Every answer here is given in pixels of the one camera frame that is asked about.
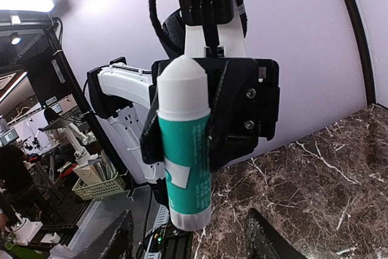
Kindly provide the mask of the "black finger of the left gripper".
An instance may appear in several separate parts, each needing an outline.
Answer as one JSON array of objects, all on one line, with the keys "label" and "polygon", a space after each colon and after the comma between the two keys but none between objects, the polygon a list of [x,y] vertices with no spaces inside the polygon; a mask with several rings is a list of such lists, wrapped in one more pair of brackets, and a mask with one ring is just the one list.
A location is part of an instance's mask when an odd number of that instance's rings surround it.
[{"label": "black finger of the left gripper", "polygon": [[155,164],[164,159],[161,129],[158,120],[158,92],[156,86],[150,86],[150,109],[140,136],[142,160],[145,164]]},{"label": "black finger of the left gripper", "polygon": [[229,162],[253,152],[258,134],[245,127],[246,93],[257,83],[258,65],[252,58],[226,61],[212,102],[208,123],[210,171],[216,172]]}]

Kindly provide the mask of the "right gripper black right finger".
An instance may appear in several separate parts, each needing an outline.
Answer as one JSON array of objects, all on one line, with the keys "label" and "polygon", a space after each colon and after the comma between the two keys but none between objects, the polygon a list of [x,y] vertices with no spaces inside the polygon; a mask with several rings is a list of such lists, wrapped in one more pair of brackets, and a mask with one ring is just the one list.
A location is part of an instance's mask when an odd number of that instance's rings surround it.
[{"label": "right gripper black right finger", "polygon": [[304,259],[258,212],[250,208],[244,226],[247,258]]}]

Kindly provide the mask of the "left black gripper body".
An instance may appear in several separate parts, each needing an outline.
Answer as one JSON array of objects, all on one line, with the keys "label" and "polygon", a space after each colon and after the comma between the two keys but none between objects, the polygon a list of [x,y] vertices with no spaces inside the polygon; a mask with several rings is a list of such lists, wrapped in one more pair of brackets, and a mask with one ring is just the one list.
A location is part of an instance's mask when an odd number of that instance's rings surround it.
[{"label": "left black gripper body", "polygon": [[[178,76],[186,78],[189,73],[204,74],[207,77],[209,107],[212,114],[212,102],[219,78],[226,61],[231,58],[190,58],[178,57],[171,60],[157,61],[152,66],[153,83],[164,72],[178,71]],[[271,140],[275,136],[275,127],[279,112],[279,65],[271,59],[254,59],[258,65],[258,76],[253,80],[257,83],[249,89],[244,102],[247,114],[245,127],[253,129],[262,137]]]}]

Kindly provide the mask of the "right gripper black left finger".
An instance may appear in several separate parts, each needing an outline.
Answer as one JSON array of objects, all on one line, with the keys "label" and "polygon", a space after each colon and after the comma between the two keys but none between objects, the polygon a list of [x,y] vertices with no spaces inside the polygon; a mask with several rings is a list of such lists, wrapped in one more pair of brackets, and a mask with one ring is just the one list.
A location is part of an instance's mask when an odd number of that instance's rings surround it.
[{"label": "right gripper black left finger", "polygon": [[133,215],[124,210],[98,235],[98,237],[74,258],[133,258]]}]

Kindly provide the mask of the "white green glue stick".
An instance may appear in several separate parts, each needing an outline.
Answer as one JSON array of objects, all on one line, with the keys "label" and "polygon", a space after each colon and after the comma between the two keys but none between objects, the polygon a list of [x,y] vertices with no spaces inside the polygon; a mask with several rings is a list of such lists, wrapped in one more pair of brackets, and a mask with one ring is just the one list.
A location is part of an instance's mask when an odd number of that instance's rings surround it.
[{"label": "white green glue stick", "polygon": [[187,232],[200,230],[211,219],[207,74],[182,55],[158,76],[157,91],[171,221]]}]

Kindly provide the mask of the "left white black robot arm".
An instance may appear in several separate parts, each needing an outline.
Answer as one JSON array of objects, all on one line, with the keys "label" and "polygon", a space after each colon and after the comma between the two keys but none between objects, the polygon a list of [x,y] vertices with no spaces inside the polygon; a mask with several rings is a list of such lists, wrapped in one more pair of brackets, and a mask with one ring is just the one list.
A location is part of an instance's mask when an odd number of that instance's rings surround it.
[{"label": "left white black robot arm", "polygon": [[122,136],[149,183],[164,177],[159,172],[165,150],[157,115],[162,73],[173,76],[163,89],[183,120],[210,112],[205,156],[211,172],[251,154],[260,138],[275,136],[280,88],[274,60],[197,58],[175,67],[162,60],[142,73],[118,58],[88,72],[90,101],[95,113]]}]

